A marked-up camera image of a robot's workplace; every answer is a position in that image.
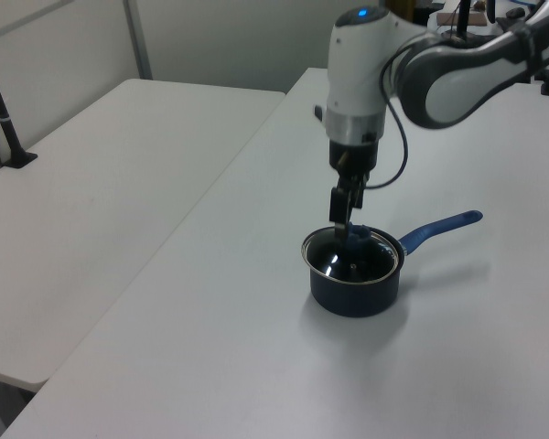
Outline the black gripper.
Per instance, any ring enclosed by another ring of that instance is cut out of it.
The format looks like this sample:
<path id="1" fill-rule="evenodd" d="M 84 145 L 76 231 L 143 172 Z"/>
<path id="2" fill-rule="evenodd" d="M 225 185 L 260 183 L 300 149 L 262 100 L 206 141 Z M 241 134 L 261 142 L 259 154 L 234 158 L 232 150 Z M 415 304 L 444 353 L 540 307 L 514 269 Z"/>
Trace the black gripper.
<path id="1" fill-rule="evenodd" d="M 378 143 L 344 145 L 330 141 L 328 152 L 328 162 L 339 180 L 351 183 L 351 189 L 337 185 L 330 192 L 329 221 L 333 223 L 336 238 L 345 241 L 352 209 L 362 208 L 370 173 L 376 167 Z"/>

